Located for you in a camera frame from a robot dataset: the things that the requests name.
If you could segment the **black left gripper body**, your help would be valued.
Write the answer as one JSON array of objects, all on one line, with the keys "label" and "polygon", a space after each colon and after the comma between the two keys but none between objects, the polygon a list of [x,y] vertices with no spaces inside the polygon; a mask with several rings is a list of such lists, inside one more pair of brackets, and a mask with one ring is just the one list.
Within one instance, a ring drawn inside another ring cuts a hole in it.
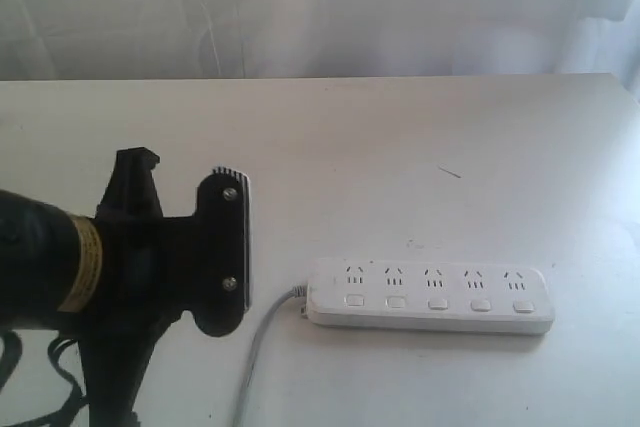
[{"label": "black left gripper body", "polygon": [[81,315],[79,351],[92,426],[134,426],[154,348],[180,316],[192,216],[94,221],[103,246],[96,292]]}]

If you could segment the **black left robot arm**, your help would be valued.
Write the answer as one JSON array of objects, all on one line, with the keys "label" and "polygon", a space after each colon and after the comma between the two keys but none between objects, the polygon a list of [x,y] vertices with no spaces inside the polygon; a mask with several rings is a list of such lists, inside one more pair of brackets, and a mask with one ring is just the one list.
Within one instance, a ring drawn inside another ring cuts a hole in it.
[{"label": "black left robot arm", "polygon": [[153,349],[180,316],[160,231],[168,224],[144,147],[117,153],[91,217],[12,192],[1,195],[1,338],[21,354],[20,330],[51,330],[48,360],[71,388],[38,426],[135,426],[135,398]]}]

